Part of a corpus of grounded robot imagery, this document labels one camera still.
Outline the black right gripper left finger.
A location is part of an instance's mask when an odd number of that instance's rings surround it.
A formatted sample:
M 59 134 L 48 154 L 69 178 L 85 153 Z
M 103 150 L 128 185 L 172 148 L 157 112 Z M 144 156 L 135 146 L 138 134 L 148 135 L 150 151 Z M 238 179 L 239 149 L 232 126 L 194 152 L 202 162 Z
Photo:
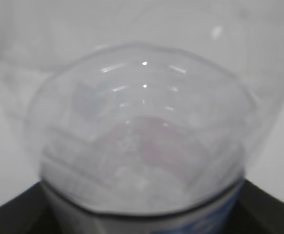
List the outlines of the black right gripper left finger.
M 40 183 L 0 206 L 0 234 L 60 234 Z

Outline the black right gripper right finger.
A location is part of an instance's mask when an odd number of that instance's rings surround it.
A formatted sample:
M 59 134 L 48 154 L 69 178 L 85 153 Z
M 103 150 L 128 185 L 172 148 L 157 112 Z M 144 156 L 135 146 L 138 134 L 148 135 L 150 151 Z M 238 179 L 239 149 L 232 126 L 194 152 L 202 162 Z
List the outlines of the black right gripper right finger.
M 246 181 L 226 224 L 227 234 L 284 234 L 284 203 Z

